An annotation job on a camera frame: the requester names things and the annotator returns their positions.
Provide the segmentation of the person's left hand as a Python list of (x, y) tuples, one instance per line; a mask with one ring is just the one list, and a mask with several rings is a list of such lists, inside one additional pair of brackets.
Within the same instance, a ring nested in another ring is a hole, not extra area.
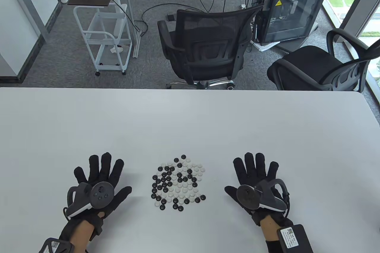
[[(111, 169), (111, 157), (111, 154), (106, 152), (101, 156), (101, 163), (99, 163), (99, 157), (97, 155), (91, 155), (89, 157), (90, 171), (88, 178), (86, 178), (81, 167), (78, 166), (75, 168), (74, 176), (77, 179), (77, 182), (86, 182), (91, 186), (95, 186), (100, 182), (108, 182), (113, 188), (116, 188), (124, 167), (124, 161), (122, 159), (117, 159), (113, 169)], [(76, 215), (74, 219), (89, 222), (94, 226), (93, 235), (100, 235), (102, 232), (103, 220), (115, 211), (131, 192), (132, 187), (126, 186), (115, 194), (112, 201), (106, 207), (101, 209), (84, 210), (82, 213)]]

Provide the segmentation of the person's right hand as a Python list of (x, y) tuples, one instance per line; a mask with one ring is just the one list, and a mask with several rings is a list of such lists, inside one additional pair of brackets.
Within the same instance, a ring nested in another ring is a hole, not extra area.
[[(233, 165), (239, 184), (252, 187), (261, 181), (269, 182), (276, 179), (277, 170), (279, 168), (277, 162), (271, 162), (268, 171), (266, 171), (265, 156), (262, 153), (256, 153), (255, 156), (253, 156), (250, 152), (244, 155), (244, 160), (240, 157), (235, 158)], [(293, 222), (282, 212), (263, 208), (252, 211), (244, 207), (237, 199), (237, 188), (233, 186), (226, 186), (224, 191), (251, 216), (257, 226), (260, 226), (261, 220), (267, 216), (270, 216), (281, 227), (293, 225)]]

